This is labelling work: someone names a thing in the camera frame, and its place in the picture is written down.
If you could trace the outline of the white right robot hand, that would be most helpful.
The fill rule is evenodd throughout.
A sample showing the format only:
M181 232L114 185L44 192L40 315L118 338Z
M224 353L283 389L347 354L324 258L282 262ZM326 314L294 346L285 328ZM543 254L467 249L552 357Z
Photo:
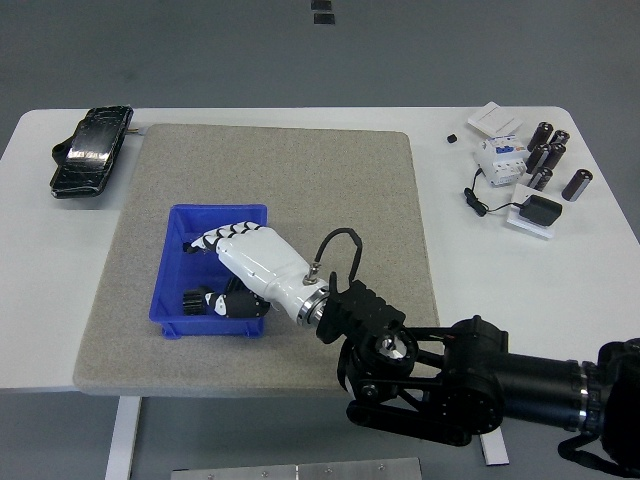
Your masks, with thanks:
M300 326L319 325L329 295L320 263L307 262L274 229L245 221L203 233L183 245L211 251L258 297L276 303Z

